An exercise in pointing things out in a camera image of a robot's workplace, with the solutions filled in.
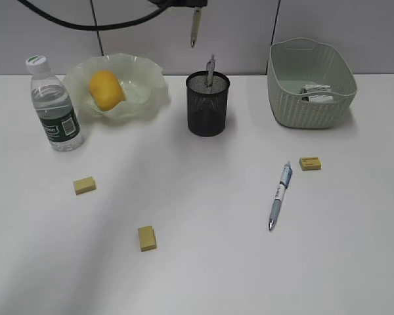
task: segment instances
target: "plastic water bottle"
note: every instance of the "plastic water bottle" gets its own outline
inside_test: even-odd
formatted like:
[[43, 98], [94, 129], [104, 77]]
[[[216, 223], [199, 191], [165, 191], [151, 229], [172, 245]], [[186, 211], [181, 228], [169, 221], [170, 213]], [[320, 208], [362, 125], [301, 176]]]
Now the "plastic water bottle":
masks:
[[71, 151], [83, 144], [72, 101], [62, 82], [51, 73], [47, 58], [33, 56], [26, 61], [32, 74], [31, 98], [51, 146]]

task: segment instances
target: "white wall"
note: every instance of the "white wall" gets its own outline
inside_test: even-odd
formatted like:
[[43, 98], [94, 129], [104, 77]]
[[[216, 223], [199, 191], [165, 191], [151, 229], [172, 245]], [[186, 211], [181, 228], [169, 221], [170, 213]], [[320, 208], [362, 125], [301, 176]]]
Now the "white wall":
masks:
[[275, 41], [329, 43], [356, 74], [394, 74], [394, 0], [282, 0]]
[[[93, 25], [89, 0], [32, 2], [62, 19]], [[99, 56], [100, 49], [95, 32], [63, 28], [16, 0], [0, 0], [0, 74], [26, 74], [25, 60], [35, 54], [48, 56], [53, 71], [65, 74], [82, 60]]]
[[[143, 16], [155, 9], [144, 0], [94, 0], [98, 24]], [[204, 70], [212, 53], [228, 74], [265, 74], [278, 0], [209, 0], [196, 46], [190, 48], [193, 9], [171, 8], [143, 25], [100, 33], [105, 54], [144, 56], [165, 74]]]

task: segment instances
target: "cable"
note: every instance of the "cable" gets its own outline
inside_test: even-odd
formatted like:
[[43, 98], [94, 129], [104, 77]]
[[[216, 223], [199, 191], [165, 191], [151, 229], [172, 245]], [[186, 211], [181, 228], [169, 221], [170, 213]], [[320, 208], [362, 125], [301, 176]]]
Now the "cable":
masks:
[[117, 23], [117, 24], [109, 24], [109, 25], [97, 25], [97, 26], [92, 26], [92, 25], [81, 25], [81, 24], [73, 24], [70, 22], [66, 22], [63, 20], [60, 20], [59, 18], [56, 18], [55, 16], [52, 16], [44, 11], [42, 11], [40, 8], [36, 7], [32, 3], [30, 3], [27, 0], [17, 0], [21, 4], [23, 4], [25, 7], [33, 11], [34, 13], [42, 16], [43, 18], [47, 19], [50, 22], [53, 22], [55, 24], [58, 24], [60, 26], [64, 26], [65, 28], [72, 28], [73, 30], [79, 30], [79, 31], [110, 31], [110, 30], [118, 30], [120, 28], [129, 28], [130, 26], [136, 26], [142, 23], [145, 23], [155, 17], [157, 17], [159, 14], [163, 13], [163, 11], [166, 11], [170, 6], [172, 6], [174, 0], [167, 0], [166, 3], [161, 6], [158, 10], [155, 10], [154, 12], [150, 13], [149, 15], [143, 16], [142, 18], [138, 18], [133, 21], [128, 21], [128, 22], [123, 22], [123, 23]]

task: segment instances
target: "glass bowl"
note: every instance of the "glass bowl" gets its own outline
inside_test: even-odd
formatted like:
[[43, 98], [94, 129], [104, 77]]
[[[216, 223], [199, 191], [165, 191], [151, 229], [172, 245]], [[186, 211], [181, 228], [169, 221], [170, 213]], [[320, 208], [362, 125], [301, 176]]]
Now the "glass bowl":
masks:
[[[115, 74], [126, 98], [108, 111], [102, 111], [89, 92], [89, 81], [99, 70]], [[87, 59], [66, 74], [63, 84], [74, 108], [110, 119], [141, 114], [154, 108], [153, 103], [161, 94], [167, 95], [167, 83], [159, 65], [150, 59], [122, 53]]]

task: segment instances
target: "basket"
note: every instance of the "basket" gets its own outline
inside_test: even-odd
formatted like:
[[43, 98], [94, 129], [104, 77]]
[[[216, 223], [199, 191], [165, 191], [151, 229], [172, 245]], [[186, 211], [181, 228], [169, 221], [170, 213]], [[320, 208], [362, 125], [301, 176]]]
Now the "basket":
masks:
[[[355, 78], [340, 53], [333, 46], [302, 37], [271, 46], [267, 80], [274, 117], [291, 128], [334, 126], [357, 92]], [[301, 94], [306, 84], [329, 85], [332, 91]], [[303, 100], [314, 95], [330, 95], [333, 101]]]

